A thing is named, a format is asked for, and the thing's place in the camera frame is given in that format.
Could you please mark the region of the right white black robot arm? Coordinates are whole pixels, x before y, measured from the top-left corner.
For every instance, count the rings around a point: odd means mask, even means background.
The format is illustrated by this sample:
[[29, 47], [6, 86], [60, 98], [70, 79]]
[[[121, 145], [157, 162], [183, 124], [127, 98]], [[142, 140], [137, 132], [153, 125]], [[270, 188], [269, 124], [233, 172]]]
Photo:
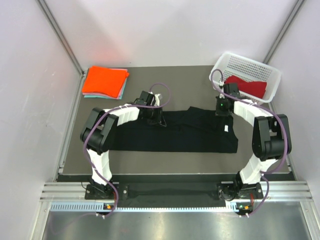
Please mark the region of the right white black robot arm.
[[233, 192], [245, 198], [257, 189], [262, 174], [278, 160], [285, 160], [292, 150], [289, 119], [285, 114], [275, 114], [271, 110], [240, 96], [236, 83], [219, 87], [216, 98], [216, 115], [228, 117], [237, 115], [253, 127], [252, 156], [233, 181]]

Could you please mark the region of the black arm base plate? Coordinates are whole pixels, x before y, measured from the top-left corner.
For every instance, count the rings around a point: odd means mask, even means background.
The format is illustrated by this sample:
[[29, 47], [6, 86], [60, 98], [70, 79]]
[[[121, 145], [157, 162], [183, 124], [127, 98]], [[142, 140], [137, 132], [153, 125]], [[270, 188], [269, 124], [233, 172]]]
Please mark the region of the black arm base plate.
[[123, 208], [223, 207], [226, 201], [263, 199], [260, 183], [244, 184], [234, 174], [115, 175], [113, 186], [92, 180], [86, 200], [117, 200]]

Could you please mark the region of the black t shirt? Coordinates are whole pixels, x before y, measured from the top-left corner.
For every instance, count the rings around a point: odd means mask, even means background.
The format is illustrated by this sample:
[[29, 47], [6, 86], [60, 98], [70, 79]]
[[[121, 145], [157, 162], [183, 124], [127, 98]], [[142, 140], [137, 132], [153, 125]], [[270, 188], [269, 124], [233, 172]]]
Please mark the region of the black t shirt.
[[114, 151], [186, 152], [234, 154], [238, 151], [232, 116], [214, 110], [189, 107], [165, 111], [166, 126], [150, 125], [145, 119], [122, 124], [116, 129]]

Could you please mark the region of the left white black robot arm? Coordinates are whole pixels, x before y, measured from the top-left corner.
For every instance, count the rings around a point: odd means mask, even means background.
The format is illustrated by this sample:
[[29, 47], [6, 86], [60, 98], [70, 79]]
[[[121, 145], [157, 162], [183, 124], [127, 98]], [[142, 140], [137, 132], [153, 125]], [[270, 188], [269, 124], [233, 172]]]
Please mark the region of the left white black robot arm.
[[109, 159], [117, 127], [139, 119], [165, 126], [161, 99], [161, 94], [142, 91], [133, 102], [112, 109], [95, 107], [91, 111], [80, 134], [84, 155], [89, 157], [92, 168], [92, 177], [86, 186], [86, 200], [107, 200], [117, 196]]

